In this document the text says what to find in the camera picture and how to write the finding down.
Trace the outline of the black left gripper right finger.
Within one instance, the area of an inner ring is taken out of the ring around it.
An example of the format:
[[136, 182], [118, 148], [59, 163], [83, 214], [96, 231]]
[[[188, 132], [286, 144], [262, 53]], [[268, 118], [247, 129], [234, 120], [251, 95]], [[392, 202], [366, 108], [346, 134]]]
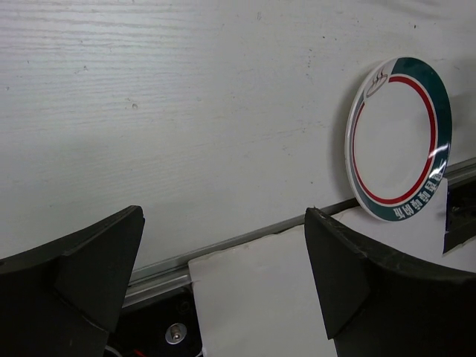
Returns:
[[305, 240], [339, 356], [473, 356], [475, 275], [360, 234], [317, 208]]

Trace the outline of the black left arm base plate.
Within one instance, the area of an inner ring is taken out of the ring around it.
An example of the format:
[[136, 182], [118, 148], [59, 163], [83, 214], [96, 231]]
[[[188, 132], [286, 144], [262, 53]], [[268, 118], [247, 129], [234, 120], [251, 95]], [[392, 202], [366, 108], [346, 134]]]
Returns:
[[190, 287], [126, 307], [104, 356], [202, 356], [202, 338]]

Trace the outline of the green red rimmed plate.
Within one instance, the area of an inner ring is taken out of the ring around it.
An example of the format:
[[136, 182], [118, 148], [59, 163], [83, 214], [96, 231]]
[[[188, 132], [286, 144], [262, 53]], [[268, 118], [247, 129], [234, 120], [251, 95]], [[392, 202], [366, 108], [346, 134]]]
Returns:
[[451, 139], [449, 96], [428, 63], [395, 57], [376, 66], [355, 95], [345, 132], [358, 203], [386, 222], [418, 214], [443, 180]]

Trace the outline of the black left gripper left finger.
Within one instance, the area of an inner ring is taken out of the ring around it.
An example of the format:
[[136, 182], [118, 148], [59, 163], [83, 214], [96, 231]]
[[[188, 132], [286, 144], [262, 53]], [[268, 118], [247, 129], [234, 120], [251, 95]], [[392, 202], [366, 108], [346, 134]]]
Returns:
[[142, 208], [131, 205], [1, 259], [1, 355], [102, 356], [144, 225]]

